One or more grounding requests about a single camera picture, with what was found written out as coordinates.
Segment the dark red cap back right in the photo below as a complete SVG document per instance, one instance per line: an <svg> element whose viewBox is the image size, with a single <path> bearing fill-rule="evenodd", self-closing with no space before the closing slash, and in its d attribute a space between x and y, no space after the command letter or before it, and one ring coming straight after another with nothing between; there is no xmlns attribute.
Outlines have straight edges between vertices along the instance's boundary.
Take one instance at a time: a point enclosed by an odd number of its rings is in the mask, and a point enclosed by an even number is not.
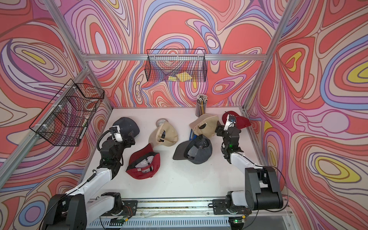
<svg viewBox="0 0 368 230"><path fill-rule="evenodd" d="M225 112L223 115L222 115L222 122L224 124L226 124L226 121L227 121L227 116L228 115L231 115L231 116L234 116L235 119L236 119L236 122L235 122L235 126L238 128L238 129L243 129L243 128L246 128L246 127L250 127L251 126L251 122L249 119L247 119L246 117L243 117L241 115L239 115L238 113L234 112L234 111L227 111Z"/></svg>

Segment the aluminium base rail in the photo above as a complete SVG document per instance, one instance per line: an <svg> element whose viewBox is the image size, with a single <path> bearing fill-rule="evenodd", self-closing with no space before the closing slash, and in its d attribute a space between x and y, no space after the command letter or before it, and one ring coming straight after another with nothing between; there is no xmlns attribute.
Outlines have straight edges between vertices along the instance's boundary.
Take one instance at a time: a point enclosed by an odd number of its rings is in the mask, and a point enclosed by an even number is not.
<svg viewBox="0 0 368 230"><path fill-rule="evenodd" d="M227 208L223 197L125 199L119 215L108 211L83 230L297 230L291 212Z"/></svg>

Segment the clear tape roll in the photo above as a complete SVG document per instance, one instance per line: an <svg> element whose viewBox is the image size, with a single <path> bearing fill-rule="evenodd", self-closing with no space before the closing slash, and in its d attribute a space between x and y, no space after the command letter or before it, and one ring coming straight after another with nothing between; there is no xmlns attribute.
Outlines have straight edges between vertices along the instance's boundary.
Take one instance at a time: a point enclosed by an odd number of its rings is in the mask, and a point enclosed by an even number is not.
<svg viewBox="0 0 368 230"><path fill-rule="evenodd" d="M165 118L160 118L156 121L156 127L160 127L161 125L163 125L165 122L168 122L167 119Z"/></svg>

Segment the dark red cap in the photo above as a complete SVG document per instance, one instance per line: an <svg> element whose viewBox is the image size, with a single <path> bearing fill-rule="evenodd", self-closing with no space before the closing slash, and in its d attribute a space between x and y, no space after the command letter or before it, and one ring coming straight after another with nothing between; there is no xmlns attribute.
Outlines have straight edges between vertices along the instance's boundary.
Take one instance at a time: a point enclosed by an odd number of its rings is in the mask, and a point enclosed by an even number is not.
<svg viewBox="0 0 368 230"><path fill-rule="evenodd" d="M234 116L235 119L236 119L236 122L235 122L235 126L238 128L238 129L243 129L243 128L246 128L246 127L250 127L251 126L251 122L249 119L247 119L246 117L243 117L241 115L239 115L238 113L234 112L234 111L227 111L225 112L223 115L222 115L222 122L224 124L226 124L226 121L227 121L227 116L228 115L231 115L231 116Z"/></svg>
<svg viewBox="0 0 368 230"><path fill-rule="evenodd" d="M161 156L158 152L154 152L149 143L130 156L126 173L137 180L148 179L158 172L160 166Z"/></svg>

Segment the pencil cup with pencils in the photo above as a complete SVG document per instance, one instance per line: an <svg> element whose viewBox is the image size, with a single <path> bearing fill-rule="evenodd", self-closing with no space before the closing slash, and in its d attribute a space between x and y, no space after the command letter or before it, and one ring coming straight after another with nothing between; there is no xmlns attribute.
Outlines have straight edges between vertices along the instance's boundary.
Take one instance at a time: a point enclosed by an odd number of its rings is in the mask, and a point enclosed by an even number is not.
<svg viewBox="0 0 368 230"><path fill-rule="evenodd" d="M195 115L197 117L200 117L203 114L205 114L206 107L207 107L207 102L208 102L208 96L207 95L205 95L205 94L199 94L197 96L197 99L196 99L196 111L195 111Z"/></svg>

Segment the blue pen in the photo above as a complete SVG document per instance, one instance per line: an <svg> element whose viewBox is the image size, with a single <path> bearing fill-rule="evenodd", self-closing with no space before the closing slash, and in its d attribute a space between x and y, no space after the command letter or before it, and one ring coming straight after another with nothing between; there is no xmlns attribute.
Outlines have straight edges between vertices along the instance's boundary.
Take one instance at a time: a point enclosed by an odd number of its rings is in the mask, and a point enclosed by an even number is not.
<svg viewBox="0 0 368 230"><path fill-rule="evenodd" d="M194 138L194 132L193 130L190 131L189 140L192 140Z"/></svg>

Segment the dark grey cap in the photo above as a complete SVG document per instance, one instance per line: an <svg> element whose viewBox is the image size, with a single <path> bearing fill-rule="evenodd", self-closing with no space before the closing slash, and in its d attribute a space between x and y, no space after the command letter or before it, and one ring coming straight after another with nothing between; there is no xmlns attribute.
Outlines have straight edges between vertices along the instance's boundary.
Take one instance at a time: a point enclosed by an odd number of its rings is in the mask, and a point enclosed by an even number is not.
<svg viewBox="0 0 368 230"><path fill-rule="evenodd" d="M172 157L175 161L188 160L193 164L205 163L212 156L212 143L209 138L199 135L195 139L180 143Z"/></svg>
<svg viewBox="0 0 368 230"><path fill-rule="evenodd" d="M121 117L113 123L113 127L117 128L117 131L123 138L127 138L128 136L135 138L140 133L137 123L129 117Z"/></svg>

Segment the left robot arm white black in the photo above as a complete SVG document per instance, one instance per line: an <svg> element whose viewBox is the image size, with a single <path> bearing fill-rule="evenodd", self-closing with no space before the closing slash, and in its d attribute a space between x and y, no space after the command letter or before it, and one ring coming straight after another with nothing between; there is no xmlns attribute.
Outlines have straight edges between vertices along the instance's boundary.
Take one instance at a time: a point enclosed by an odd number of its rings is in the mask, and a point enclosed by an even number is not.
<svg viewBox="0 0 368 230"><path fill-rule="evenodd" d="M119 216L125 209L121 195L117 192L102 194L90 201L105 184L118 174L123 163L123 152L135 145L133 132L117 139L107 140L102 145L102 157L92 176L65 194L54 195L48 204L41 230L85 230L88 225L103 214L110 212Z"/></svg>

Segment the beige cap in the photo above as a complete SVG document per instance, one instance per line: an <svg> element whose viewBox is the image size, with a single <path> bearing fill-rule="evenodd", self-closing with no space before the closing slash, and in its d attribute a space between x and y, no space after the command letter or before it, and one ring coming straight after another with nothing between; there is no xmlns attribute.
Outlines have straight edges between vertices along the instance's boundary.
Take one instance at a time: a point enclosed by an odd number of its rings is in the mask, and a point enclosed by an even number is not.
<svg viewBox="0 0 368 230"><path fill-rule="evenodd" d="M173 146L178 142L176 129L168 122L163 121L149 136L149 143L153 146Z"/></svg>
<svg viewBox="0 0 368 230"><path fill-rule="evenodd" d="M189 124L189 126L195 135L204 135L207 138L211 138L216 135L218 121L219 117L217 115L203 114L197 120Z"/></svg>

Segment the yellow sticky notes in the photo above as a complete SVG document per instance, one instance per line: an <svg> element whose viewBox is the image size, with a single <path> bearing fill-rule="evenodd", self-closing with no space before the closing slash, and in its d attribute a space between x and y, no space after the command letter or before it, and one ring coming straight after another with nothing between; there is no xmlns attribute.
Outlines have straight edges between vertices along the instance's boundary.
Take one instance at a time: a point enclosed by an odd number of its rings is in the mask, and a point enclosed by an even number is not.
<svg viewBox="0 0 368 230"><path fill-rule="evenodd" d="M168 81L179 81L179 82L185 82L185 81L191 81L192 76L187 72L181 72L179 74L176 74L175 76L169 76Z"/></svg>

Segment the dark red cap front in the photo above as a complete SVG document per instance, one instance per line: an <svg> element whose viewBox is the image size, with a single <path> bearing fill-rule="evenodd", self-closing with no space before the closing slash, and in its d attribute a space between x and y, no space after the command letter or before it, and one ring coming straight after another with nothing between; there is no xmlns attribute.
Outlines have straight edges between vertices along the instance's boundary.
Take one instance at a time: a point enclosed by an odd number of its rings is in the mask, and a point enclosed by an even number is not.
<svg viewBox="0 0 368 230"><path fill-rule="evenodd" d="M160 166L161 156L158 152L154 152L149 143L130 156L126 173L137 180L148 179L158 172Z"/></svg>

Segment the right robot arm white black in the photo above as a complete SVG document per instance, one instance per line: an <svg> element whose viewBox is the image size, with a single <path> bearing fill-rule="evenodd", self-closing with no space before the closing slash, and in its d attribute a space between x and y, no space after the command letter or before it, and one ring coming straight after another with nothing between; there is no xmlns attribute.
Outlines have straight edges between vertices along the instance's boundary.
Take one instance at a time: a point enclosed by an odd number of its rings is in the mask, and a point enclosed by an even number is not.
<svg viewBox="0 0 368 230"><path fill-rule="evenodd" d="M236 127L216 127L216 135L222 137L221 152L225 160L244 174L244 190L229 191L225 209L231 214L266 210L279 212L286 208L280 190L276 168L261 166L247 158L239 146L241 130Z"/></svg>

